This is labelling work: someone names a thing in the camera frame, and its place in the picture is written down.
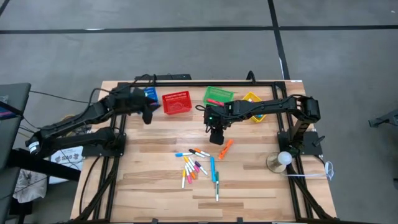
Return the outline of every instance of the wooden table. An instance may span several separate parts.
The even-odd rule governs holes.
[[[110,90],[117,81],[105,81],[102,88]],[[286,81],[287,93],[305,94],[302,82]],[[271,88],[266,86],[225,86],[235,92],[234,99],[242,99],[253,91],[262,100],[272,100]],[[157,87],[157,95],[188,90],[193,107],[202,105],[206,87]],[[152,124],[145,125],[141,116],[127,117],[127,145],[119,164],[114,196],[112,222],[235,222],[236,217],[245,221],[294,221],[292,199],[286,177],[269,171],[266,158],[278,152],[276,133],[277,116],[267,115],[261,123],[251,120],[237,122],[224,132],[226,141],[234,144],[222,161],[217,159],[223,146],[211,144],[210,134],[205,133],[203,112],[192,108],[188,113],[166,115],[163,108],[154,113]],[[93,127],[109,126],[103,123]],[[182,168],[185,162],[175,157],[175,152],[199,148],[216,158],[216,170],[220,172],[220,201],[215,201],[215,185],[211,181],[209,157],[200,161],[209,176],[199,173],[193,184],[186,182],[181,189]],[[98,161],[90,175],[83,208],[88,205],[98,188],[101,162]],[[322,174],[323,166],[313,156],[302,156],[306,174]],[[78,216],[81,189],[94,158],[84,161],[71,218]],[[331,216],[336,216],[326,177],[307,178],[309,191]],[[108,194],[105,193],[103,204]],[[305,216],[302,195],[298,190],[300,210]],[[104,215],[105,206],[101,206]]]

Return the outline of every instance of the concrete floor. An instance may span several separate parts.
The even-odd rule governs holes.
[[[275,0],[280,26],[398,24],[396,1]],[[11,0],[4,29],[86,29],[171,26],[271,26],[264,0]],[[330,182],[343,220],[396,223],[396,129],[368,119],[398,108],[398,30],[284,31],[291,79],[303,80],[320,100],[316,125]],[[0,35],[2,83],[87,100],[103,80],[132,80],[144,73],[190,73],[194,79],[281,79],[273,31],[151,34]],[[85,105],[30,95],[26,117],[41,126]],[[16,147],[23,146],[18,137]],[[76,183],[51,186],[28,221],[68,220]]]

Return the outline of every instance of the red plastic basket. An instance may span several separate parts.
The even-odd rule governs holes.
[[[163,95],[162,100],[164,113],[168,115],[188,112],[192,108],[188,91]]]

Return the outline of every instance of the green plastic container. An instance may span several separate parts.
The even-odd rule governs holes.
[[[203,97],[203,103],[205,104],[205,106],[207,104],[217,106],[213,103],[207,102],[207,99],[212,99],[215,101],[225,103],[225,102],[232,101],[233,98],[234,98],[234,93],[231,91],[226,91],[226,90],[222,90],[220,88],[208,86],[206,89],[205,97]]]

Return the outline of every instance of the blue object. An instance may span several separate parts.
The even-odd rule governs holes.
[[[214,163],[213,156],[210,157],[210,161],[211,161],[211,181],[216,182],[216,166]]]
[[[148,88],[146,88],[146,89],[144,90],[144,92],[146,93],[146,96],[147,96],[147,97],[149,97],[149,98],[151,98],[151,99],[157,101],[157,102],[154,103],[154,104],[157,104],[157,105],[159,104],[159,101],[158,101],[158,99],[157,99],[157,94],[156,94],[155,87],[148,87]]]

